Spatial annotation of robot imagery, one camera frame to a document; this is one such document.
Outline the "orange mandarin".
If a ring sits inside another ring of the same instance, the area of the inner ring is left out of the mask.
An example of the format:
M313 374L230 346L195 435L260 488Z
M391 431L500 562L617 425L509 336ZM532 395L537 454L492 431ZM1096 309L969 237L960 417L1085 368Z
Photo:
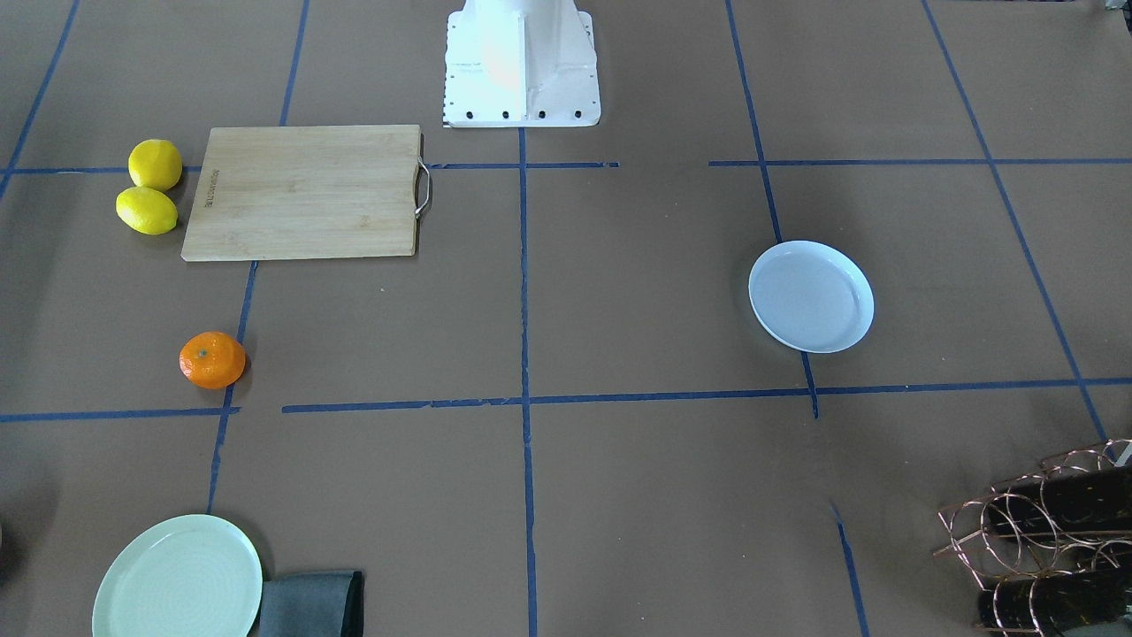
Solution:
M247 352L226 332L203 332L179 352L182 375L199 388L228 388L243 375Z

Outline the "dark wine bottle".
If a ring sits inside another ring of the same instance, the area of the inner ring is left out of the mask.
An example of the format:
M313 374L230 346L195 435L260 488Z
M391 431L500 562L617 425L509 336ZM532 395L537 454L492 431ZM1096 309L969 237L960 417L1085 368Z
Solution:
M1131 468L1069 472L1030 481L1007 490L988 503L985 525L1000 536L1071 533L1091 539L1127 532L1131 524Z
M1129 635L1127 567L998 583L983 589L977 609L983 626L1047 636Z

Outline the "light blue plate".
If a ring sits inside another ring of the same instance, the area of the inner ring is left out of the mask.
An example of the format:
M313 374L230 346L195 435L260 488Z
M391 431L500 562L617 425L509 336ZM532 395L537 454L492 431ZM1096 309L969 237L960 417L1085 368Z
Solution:
M788 241L753 262L747 279L753 315L789 348L832 354L872 330L875 295L854 260L825 243Z

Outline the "yellow lemon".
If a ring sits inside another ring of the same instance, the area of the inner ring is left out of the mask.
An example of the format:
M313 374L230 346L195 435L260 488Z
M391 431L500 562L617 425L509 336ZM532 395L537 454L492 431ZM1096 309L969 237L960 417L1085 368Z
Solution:
M134 145L126 170L134 186L168 192L181 181L185 165L173 141L145 140Z
M166 193L143 186L118 193L115 213L129 229L146 235L170 233L179 219L177 205Z

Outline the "bamboo cutting board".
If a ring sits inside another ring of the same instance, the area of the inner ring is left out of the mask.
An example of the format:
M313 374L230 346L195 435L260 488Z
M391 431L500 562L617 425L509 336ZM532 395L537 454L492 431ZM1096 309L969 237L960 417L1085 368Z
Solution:
M430 204L419 124L215 127L186 262L412 257Z

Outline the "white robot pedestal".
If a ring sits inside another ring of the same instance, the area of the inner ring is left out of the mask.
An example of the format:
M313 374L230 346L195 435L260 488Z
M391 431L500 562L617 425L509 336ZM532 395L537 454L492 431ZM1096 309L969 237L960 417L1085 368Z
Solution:
M599 124L594 24L574 1L465 1L446 27L445 127Z

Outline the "light green plate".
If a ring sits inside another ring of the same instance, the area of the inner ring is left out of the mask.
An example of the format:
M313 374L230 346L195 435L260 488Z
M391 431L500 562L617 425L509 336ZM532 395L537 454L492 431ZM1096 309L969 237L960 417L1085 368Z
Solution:
M264 575L230 520L183 515L132 539L110 565L92 609L94 636L247 636Z

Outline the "dark grey folded cloth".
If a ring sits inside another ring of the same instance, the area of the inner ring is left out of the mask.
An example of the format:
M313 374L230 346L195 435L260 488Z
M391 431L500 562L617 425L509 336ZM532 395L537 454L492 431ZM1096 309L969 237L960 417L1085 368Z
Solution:
M263 585L259 636L363 636L365 573L295 573Z

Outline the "dark wine bottle front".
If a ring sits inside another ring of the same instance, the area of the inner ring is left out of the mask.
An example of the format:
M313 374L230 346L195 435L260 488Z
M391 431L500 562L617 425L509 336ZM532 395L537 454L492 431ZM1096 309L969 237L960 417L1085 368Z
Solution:
M998 583L983 589L977 609L983 626L1047 636L1129 635L1127 567Z

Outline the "dark wine bottle middle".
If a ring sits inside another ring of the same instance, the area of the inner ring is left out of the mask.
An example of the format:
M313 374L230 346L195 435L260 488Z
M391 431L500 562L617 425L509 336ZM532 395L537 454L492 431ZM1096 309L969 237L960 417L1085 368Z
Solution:
M1131 524L1131 468L1069 472L1030 481L1007 490L988 503L985 525L1000 536L1071 533L1091 539L1127 532Z

